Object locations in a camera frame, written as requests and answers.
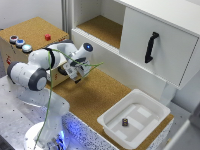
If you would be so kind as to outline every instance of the brown box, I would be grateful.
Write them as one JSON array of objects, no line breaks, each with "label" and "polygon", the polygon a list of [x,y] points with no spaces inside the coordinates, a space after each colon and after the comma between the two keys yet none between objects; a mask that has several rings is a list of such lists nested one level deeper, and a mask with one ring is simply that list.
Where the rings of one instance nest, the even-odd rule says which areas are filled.
[{"label": "brown box", "polygon": [[[46,41],[45,34],[50,34],[51,40]],[[21,49],[17,49],[15,45],[10,44],[9,39],[12,35],[17,35],[19,39],[25,40],[26,44],[32,46],[33,51],[41,49],[50,43],[69,39],[68,33],[40,17],[30,19],[0,31],[0,51],[6,72],[12,61],[28,62],[28,54],[24,54]],[[53,86],[56,86],[68,78],[68,76],[60,75],[57,68],[52,69],[52,75]]]}]

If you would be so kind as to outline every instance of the white plastic container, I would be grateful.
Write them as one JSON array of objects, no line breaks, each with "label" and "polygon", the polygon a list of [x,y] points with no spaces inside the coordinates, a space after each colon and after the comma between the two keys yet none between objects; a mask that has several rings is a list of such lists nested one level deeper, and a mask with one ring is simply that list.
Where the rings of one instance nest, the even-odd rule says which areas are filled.
[{"label": "white plastic container", "polygon": [[[136,89],[112,106],[97,121],[105,133],[125,149],[136,149],[169,115],[170,109]],[[122,126],[122,119],[128,126]]]}]

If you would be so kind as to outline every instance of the black handle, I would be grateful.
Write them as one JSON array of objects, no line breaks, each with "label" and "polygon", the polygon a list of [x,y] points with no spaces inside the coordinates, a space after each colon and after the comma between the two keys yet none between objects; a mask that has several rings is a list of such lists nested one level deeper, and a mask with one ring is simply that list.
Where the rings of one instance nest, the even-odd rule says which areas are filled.
[{"label": "black handle", "polygon": [[58,67],[58,72],[64,76],[67,76],[67,72],[63,70],[61,67]]},{"label": "black handle", "polygon": [[147,52],[145,56],[145,63],[149,63],[150,61],[153,60],[153,57],[151,56],[153,44],[154,44],[154,39],[159,37],[159,34],[156,32],[153,32],[151,38],[149,39],[148,47],[147,47]]}]

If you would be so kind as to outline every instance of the open shelf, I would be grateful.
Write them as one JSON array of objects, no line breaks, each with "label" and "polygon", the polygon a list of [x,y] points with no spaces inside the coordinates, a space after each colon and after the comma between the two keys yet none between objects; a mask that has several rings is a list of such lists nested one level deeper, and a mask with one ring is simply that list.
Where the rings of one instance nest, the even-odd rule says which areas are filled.
[{"label": "open shelf", "polygon": [[81,30],[119,49],[123,26],[103,16],[97,16],[77,26]]}]

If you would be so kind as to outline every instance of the brown work surface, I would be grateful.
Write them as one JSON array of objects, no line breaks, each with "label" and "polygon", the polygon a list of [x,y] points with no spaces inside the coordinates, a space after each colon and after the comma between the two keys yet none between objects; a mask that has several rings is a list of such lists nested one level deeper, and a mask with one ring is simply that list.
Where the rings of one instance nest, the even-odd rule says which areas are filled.
[{"label": "brown work surface", "polygon": [[[45,40],[45,34],[51,35],[51,40]],[[19,39],[25,40],[33,50],[40,49],[50,43],[68,38],[68,34],[40,17],[36,17],[25,22],[0,31],[0,36],[9,42],[10,36],[17,35]]]},{"label": "brown work surface", "polygon": [[[54,87],[53,91],[69,102],[72,113],[120,150],[123,149],[104,133],[103,127],[97,122],[97,118],[130,93],[131,89],[102,71],[94,69],[80,83],[75,84],[72,80],[66,80]],[[173,116],[169,115],[137,150],[145,150],[172,119]]]},{"label": "brown work surface", "polygon": [[118,49],[120,47],[123,26],[103,16],[98,16],[77,27]]}]

